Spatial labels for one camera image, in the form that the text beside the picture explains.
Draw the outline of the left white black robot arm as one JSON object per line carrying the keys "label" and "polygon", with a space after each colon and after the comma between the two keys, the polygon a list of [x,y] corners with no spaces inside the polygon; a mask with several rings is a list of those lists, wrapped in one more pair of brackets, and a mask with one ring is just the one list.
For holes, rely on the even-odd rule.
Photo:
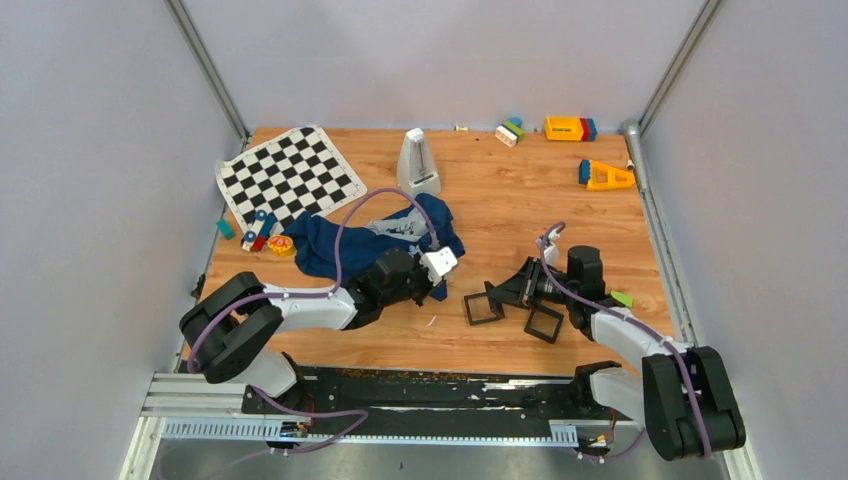
{"label": "left white black robot arm", "polygon": [[238,381],[266,393],[279,411],[296,412],[307,389],[291,359],[269,347],[272,336],[362,328],[394,304],[421,305],[457,265],[448,247],[415,254],[395,248],[334,291],[278,287],[242,272],[181,318],[190,347],[186,366],[210,384]]}

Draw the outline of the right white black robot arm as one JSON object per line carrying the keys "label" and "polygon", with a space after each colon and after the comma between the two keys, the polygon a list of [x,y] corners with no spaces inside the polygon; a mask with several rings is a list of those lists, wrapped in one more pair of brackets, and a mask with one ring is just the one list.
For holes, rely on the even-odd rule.
{"label": "right white black robot arm", "polygon": [[484,284],[493,318],[505,306],[570,323],[589,340],[615,351],[618,361],[576,368],[571,403],[584,417],[612,409],[643,426],[667,461],[707,457],[747,442],[747,431],[719,352],[678,342],[635,318],[606,289],[597,248],[569,249],[559,270],[529,257],[504,282]]}

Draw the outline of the blue cartoon print shirt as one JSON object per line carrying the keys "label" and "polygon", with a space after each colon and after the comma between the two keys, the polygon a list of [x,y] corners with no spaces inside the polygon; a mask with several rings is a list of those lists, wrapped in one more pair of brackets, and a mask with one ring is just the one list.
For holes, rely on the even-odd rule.
{"label": "blue cartoon print shirt", "polygon": [[[386,251],[400,248],[409,254],[430,249],[431,236],[425,219],[435,228],[439,245],[449,247],[458,258],[465,254],[464,245],[453,227],[453,215],[447,204],[422,193],[415,200],[426,211],[421,214],[409,205],[364,227],[347,227],[340,240],[343,278],[368,269]],[[300,271],[313,277],[336,278],[334,242],[339,226],[321,216],[303,213],[283,234],[292,239],[296,249],[295,263]]]}

